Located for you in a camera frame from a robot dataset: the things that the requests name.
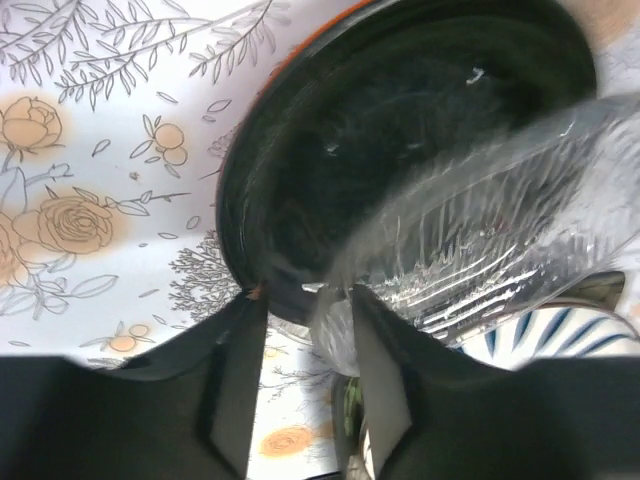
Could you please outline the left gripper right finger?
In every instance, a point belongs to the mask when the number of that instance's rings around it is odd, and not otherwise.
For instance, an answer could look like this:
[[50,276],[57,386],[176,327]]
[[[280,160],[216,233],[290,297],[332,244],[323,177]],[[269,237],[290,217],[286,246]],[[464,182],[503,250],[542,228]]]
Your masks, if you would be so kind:
[[352,313],[377,478],[638,477],[637,358],[509,371],[417,331],[364,286]]

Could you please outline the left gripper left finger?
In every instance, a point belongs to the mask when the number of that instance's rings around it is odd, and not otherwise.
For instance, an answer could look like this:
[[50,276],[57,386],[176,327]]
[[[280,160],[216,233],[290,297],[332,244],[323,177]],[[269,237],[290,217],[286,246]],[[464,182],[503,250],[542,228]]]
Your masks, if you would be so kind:
[[1,360],[5,479],[242,479],[268,300],[218,313],[118,369]]

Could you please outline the black round plate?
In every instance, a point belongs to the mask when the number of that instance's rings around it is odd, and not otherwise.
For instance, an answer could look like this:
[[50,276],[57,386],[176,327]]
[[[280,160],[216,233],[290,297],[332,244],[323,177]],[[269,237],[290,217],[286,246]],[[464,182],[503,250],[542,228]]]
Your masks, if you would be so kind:
[[304,323],[351,231],[436,156],[593,96],[591,45],[556,1],[370,1],[286,60],[241,122],[217,231],[241,287]]

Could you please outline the clear plastic bowl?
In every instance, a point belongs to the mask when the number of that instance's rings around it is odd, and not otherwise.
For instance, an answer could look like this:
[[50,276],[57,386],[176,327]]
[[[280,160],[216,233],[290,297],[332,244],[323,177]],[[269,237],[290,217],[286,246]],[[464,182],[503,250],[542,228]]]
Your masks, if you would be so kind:
[[639,236],[639,96],[583,101],[446,154],[349,237],[310,316],[316,352],[360,372],[352,289],[449,346],[608,266]]

